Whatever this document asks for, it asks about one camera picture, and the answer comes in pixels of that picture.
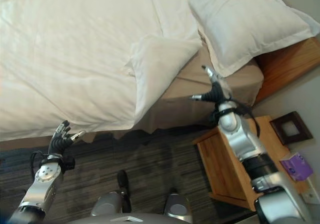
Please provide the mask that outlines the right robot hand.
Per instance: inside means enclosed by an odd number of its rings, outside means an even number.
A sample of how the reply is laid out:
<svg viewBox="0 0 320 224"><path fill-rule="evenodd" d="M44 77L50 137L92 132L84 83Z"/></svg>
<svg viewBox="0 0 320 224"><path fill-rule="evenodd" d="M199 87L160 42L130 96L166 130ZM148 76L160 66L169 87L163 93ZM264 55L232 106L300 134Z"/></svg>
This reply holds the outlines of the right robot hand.
<svg viewBox="0 0 320 224"><path fill-rule="evenodd" d="M194 94L189 99L218 104L231 100L232 91L225 79L212 68L206 65L202 65L201 67L209 77L211 90L202 94Z"/></svg>

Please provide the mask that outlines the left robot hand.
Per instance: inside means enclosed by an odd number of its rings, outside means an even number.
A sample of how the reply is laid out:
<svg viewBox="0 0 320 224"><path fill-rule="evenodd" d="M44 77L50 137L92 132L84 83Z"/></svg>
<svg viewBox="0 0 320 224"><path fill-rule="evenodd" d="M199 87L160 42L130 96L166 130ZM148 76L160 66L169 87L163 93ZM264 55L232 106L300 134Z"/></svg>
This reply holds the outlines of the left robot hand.
<svg viewBox="0 0 320 224"><path fill-rule="evenodd" d="M62 156L67 148L80 141L86 134L85 130L80 130L75 134L69 134L70 130L71 127L68 120L64 120L58 125L48 146L49 155Z"/></svg>

